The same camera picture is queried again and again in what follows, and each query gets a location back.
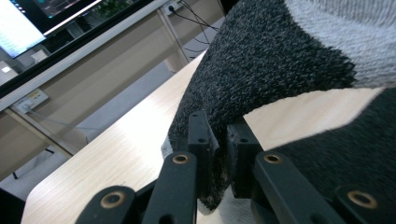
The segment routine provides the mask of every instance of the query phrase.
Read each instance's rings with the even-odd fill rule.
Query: knitted sweater
[[[310,91],[396,84],[393,0],[240,0],[230,11],[180,102],[163,155],[187,137],[189,114],[203,109],[217,139],[211,195],[225,175],[226,126],[255,108]]]

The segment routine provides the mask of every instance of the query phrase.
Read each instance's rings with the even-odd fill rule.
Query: screw hole
[[[100,204],[104,208],[114,208],[122,204],[125,200],[125,194],[122,191],[113,191],[102,198]]]
[[[189,157],[186,155],[176,155],[172,161],[177,164],[184,164],[189,162]]]
[[[277,155],[265,155],[264,160],[270,163],[281,163],[282,160]]]
[[[378,207],[376,199],[368,193],[361,192],[359,190],[352,190],[347,194],[350,201],[357,204],[360,207],[375,209]]]

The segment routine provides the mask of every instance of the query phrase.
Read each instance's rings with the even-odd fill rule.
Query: table surface
[[[94,194],[109,186],[139,190],[157,178],[160,147],[201,55],[84,147],[30,193],[22,223],[74,223]],[[311,92],[245,115],[262,147],[270,149],[348,123],[382,90]],[[241,223],[237,200],[224,200],[198,223]],[[236,204],[231,213],[228,203]]]

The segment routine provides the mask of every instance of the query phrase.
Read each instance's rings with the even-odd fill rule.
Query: computer monitor
[[[0,47],[16,58],[102,0],[1,0]]]
[[[102,0],[8,0],[48,36]]]
[[[11,58],[43,41],[41,32],[15,7],[7,1],[0,1],[0,47]]]

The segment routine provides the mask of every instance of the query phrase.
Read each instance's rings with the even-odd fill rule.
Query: electrical outlet
[[[43,103],[49,97],[40,89],[30,92],[21,98],[14,106],[23,114],[26,114],[29,109],[35,108],[37,105]]]
[[[163,4],[163,9],[165,10],[166,16],[169,16],[173,13],[169,10],[170,6],[174,8],[174,11],[177,11],[179,8],[183,7],[183,4],[180,0],[170,0],[169,2]]]

